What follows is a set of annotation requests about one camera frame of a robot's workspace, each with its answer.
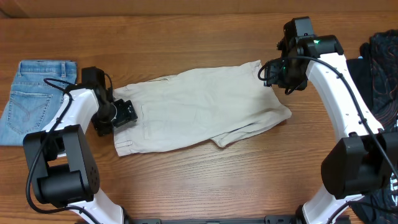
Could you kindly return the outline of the beige cotton shorts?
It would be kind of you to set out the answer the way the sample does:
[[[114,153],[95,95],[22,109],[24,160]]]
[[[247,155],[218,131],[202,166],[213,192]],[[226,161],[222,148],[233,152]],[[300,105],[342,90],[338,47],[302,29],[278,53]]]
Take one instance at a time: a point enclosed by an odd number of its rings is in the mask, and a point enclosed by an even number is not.
[[[219,147],[261,134],[292,115],[265,87],[261,61],[196,68],[114,91],[137,121],[114,130],[118,156],[166,152],[211,139]]]

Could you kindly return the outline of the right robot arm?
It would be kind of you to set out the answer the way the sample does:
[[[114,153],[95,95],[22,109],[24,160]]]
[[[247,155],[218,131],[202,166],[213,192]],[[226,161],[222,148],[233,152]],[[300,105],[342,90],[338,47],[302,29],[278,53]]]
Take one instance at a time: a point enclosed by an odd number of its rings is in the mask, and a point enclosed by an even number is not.
[[[309,17],[284,25],[279,58],[258,72],[265,86],[289,95],[312,83],[329,115],[336,145],[321,165],[322,186],[293,215],[268,215],[266,223],[348,223],[344,211],[385,187],[397,174],[397,135],[385,132],[363,101],[334,35],[318,36]]]

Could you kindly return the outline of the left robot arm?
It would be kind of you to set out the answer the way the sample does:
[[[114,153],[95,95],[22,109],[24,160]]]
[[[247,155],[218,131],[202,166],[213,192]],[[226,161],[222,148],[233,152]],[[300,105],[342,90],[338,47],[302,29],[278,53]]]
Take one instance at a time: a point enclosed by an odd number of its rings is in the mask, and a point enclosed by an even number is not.
[[[63,104],[41,131],[23,140],[29,175],[25,196],[37,213],[72,211],[87,223],[132,223],[100,188],[100,175],[86,140],[92,124],[99,136],[137,121],[127,100],[116,100],[110,76],[97,67],[81,71],[81,83],[67,83]]]

